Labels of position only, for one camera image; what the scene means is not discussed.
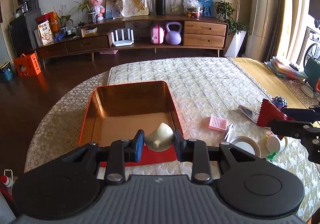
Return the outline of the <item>white garlic-shaped small object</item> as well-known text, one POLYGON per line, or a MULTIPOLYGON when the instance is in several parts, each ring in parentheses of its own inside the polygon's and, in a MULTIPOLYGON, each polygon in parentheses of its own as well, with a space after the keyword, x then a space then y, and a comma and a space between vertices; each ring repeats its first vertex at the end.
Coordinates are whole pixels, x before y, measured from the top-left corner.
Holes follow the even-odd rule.
POLYGON ((174 131, 166 123, 161 123, 159 127, 144 138, 145 145, 155 152, 162 152, 169 149, 174 139, 174 131))

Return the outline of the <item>purple sheep toy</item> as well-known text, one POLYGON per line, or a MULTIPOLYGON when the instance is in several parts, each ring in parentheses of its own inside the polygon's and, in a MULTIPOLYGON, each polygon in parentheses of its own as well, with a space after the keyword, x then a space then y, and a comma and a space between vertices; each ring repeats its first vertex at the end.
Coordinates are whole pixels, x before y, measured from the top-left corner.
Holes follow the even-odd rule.
POLYGON ((272 99, 272 104, 276 106, 279 111, 282 111, 287 107, 287 100, 284 97, 276 96, 272 99))

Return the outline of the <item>green push pin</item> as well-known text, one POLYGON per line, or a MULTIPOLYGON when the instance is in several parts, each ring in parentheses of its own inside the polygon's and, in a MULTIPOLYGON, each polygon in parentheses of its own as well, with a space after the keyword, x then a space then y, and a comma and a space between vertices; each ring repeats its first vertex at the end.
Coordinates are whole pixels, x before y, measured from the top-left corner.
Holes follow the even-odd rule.
POLYGON ((277 152, 274 152, 274 153, 268 155, 268 156, 266 157, 266 160, 267 160, 268 162, 270 162, 270 163, 273 163, 273 162, 274 162, 274 158, 276 157, 276 155, 277 155, 277 152))

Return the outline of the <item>pink ridged small box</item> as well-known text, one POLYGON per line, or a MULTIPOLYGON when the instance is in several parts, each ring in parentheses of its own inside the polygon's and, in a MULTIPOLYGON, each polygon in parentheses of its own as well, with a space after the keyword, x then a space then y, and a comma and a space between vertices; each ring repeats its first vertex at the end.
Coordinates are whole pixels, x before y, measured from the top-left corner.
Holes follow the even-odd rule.
POLYGON ((208 124, 208 128, 218 132, 225 132, 227 129, 227 119, 211 116, 208 124))

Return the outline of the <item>white frame sunglasses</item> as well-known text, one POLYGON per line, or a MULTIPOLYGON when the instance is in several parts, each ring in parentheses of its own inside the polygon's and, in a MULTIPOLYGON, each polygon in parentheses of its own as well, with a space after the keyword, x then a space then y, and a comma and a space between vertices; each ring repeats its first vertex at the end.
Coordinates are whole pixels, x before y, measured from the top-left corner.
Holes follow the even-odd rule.
POLYGON ((248 108, 243 105, 238 105, 238 108, 240 112, 242 112, 249 120, 251 120, 253 123, 257 124, 259 113, 255 110, 252 110, 251 108, 248 108))

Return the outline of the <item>silver nail clipper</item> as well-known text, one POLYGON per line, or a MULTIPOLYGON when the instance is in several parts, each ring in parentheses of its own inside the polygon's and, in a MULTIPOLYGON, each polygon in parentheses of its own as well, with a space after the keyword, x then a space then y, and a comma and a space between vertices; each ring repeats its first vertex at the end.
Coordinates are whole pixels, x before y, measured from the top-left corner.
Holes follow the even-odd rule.
POLYGON ((234 125, 231 123, 228 127, 227 127, 227 132, 225 134, 225 137, 224 137, 224 141, 227 142, 228 139, 230 138, 232 132, 233 132, 233 128, 234 128, 234 125))

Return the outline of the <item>round gold tin lid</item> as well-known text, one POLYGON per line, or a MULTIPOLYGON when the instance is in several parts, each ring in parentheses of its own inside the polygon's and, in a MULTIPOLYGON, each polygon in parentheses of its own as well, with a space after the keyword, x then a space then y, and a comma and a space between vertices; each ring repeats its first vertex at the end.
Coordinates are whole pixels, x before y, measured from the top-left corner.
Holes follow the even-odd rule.
POLYGON ((252 138, 249 138, 247 136, 237 136, 229 140, 229 143, 259 158, 261 157, 260 147, 252 138))

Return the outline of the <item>white vitamin bottle yellow label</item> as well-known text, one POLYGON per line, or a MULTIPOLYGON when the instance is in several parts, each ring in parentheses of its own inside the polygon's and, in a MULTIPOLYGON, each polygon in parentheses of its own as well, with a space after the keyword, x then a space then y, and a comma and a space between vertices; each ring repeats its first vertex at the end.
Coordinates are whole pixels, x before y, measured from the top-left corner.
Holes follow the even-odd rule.
POLYGON ((290 146, 295 139, 289 137, 278 138, 276 135, 266 135, 266 149, 270 154, 279 154, 284 151, 288 146, 290 146))

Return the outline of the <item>white round coaster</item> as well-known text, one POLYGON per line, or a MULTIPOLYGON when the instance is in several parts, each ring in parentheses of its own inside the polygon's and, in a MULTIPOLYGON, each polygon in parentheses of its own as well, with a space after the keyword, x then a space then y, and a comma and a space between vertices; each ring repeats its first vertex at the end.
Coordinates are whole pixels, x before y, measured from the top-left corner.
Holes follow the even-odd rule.
POLYGON ((314 98, 313 90, 312 90, 311 88, 309 88, 308 86, 302 85, 300 89, 302 90, 302 92, 303 92, 306 96, 308 96, 308 97, 310 97, 310 98, 314 98))

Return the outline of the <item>stack of colourful folders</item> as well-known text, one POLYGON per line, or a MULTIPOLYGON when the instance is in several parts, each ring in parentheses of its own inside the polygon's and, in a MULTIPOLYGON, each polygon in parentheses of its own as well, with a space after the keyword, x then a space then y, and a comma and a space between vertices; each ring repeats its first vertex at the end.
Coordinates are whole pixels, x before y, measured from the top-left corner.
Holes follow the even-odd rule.
POLYGON ((273 56, 269 61, 265 62, 265 64, 279 78, 287 78, 290 80, 299 81, 303 81, 308 78, 304 71, 295 70, 290 66, 291 63, 289 61, 281 57, 273 56))

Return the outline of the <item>washing machine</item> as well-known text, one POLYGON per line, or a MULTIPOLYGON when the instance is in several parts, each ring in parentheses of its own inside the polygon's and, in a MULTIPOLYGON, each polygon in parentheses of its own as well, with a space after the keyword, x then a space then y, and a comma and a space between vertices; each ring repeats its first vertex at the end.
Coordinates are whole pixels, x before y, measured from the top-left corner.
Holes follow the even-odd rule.
POLYGON ((306 27, 297 64, 300 68, 304 68, 310 58, 319 61, 319 33, 306 27))

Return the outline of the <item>white wifi router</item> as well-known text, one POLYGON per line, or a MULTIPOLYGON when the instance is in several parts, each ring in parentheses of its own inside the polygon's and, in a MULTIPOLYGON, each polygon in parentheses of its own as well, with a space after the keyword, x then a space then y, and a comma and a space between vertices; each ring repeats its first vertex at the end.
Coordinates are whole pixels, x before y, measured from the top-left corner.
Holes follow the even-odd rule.
POLYGON ((134 33, 132 29, 121 29, 120 34, 118 30, 111 32, 112 45, 115 47, 125 47, 134 44, 134 33))

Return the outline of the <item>small potted green plant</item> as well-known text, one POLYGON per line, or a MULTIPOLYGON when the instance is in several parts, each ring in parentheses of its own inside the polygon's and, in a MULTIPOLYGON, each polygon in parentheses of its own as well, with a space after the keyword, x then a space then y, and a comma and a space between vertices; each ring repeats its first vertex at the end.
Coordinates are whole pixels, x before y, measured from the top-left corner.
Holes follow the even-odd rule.
POLYGON ((78 7, 77 7, 77 11, 82 11, 84 12, 84 10, 87 12, 88 15, 88 22, 89 23, 96 23, 97 21, 97 16, 95 13, 95 0, 82 0, 81 2, 79 1, 74 1, 78 7))

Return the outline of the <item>pink plush doll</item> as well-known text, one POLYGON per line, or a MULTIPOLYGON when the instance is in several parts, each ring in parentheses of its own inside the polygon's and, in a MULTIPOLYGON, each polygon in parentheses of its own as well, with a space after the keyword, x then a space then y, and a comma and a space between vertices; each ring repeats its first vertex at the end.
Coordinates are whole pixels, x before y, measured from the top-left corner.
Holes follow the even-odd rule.
POLYGON ((91 11, 95 13, 96 21, 104 19, 105 7, 103 2, 104 0, 89 0, 91 11))

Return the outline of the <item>coffee machine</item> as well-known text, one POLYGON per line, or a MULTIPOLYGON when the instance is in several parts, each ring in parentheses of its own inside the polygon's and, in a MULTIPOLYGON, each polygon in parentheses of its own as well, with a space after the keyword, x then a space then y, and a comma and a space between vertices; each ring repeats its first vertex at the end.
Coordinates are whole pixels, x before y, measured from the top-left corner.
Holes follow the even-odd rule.
POLYGON ((19 7, 16 13, 25 14, 36 10, 41 10, 39 0, 17 0, 19 7))

